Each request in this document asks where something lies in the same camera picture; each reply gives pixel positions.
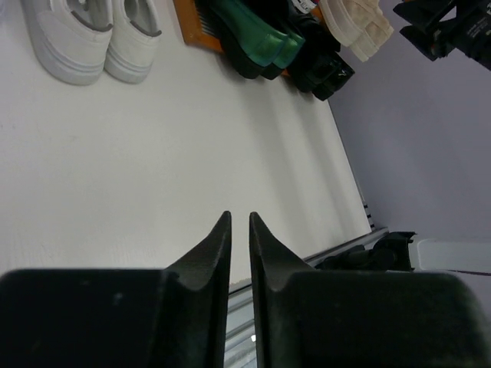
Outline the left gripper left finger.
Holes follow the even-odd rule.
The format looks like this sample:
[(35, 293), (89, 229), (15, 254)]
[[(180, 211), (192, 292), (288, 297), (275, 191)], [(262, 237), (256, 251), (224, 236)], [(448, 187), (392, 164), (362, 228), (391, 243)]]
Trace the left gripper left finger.
[(232, 216), (164, 269), (18, 269), (1, 277), (3, 367), (221, 367)]

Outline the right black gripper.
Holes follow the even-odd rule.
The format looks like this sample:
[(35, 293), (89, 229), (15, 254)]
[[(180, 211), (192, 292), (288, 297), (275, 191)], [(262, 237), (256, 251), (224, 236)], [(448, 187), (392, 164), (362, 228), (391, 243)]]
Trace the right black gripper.
[(429, 60), (457, 49), (490, 69), (489, 1), (403, 1), (394, 13), (408, 22), (400, 34)]

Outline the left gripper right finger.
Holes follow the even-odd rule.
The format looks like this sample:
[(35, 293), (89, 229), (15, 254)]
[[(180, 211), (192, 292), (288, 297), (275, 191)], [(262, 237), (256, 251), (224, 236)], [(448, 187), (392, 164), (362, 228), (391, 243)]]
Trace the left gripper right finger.
[[(252, 226), (264, 225), (249, 217)], [(450, 274), (319, 271), (293, 277), (300, 361), (273, 367), (488, 367), (490, 325), (474, 293)]]

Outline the beige lace sneaker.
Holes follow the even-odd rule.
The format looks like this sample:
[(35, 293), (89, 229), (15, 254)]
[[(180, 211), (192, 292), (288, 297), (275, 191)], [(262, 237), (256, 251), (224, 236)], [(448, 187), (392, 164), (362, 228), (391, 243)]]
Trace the beige lace sneaker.
[(368, 23), (349, 48), (360, 61), (365, 62), (379, 51), (393, 32), (394, 28), (381, 9), (377, 8), (374, 19)]
[(341, 45), (348, 47), (374, 20), (379, 1), (322, 0), (319, 8), (331, 34)]

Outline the black loafer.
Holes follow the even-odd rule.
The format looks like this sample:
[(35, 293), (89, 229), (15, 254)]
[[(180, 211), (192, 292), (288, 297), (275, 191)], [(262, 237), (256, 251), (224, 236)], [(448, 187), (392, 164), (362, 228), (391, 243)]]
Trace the black loafer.
[(294, 5), (288, 6), (286, 19), (305, 40), (287, 72), (301, 92), (312, 92), (341, 66), (340, 44), (316, 17)]
[(321, 101), (327, 100), (340, 90), (355, 74), (353, 68), (338, 54), (333, 53), (331, 58), (337, 62), (334, 71), (319, 84), (312, 93)]

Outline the green loafer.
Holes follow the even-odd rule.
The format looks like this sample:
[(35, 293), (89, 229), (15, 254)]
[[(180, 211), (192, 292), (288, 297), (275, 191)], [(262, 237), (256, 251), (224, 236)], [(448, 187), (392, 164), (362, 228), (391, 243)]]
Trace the green loafer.
[(268, 26), (275, 29), (275, 35), (282, 40), (275, 58), (265, 67), (261, 75), (274, 80), (296, 58), (305, 38), (294, 24), (295, 18), (300, 15), (292, 1), (247, 1), (247, 5)]
[(203, 7), (232, 67), (245, 79), (262, 76), (279, 50), (280, 35), (247, 1), (204, 1)]

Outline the small white sneaker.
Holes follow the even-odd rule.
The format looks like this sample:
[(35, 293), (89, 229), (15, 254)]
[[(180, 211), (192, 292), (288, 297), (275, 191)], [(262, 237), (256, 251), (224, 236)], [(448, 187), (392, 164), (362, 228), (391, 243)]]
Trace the small white sneaker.
[(150, 73), (162, 35), (155, 2), (113, 1), (113, 31), (105, 71), (128, 84), (143, 82)]
[(94, 84), (104, 69), (113, 28), (111, 1), (22, 1), (35, 56), (67, 84)]

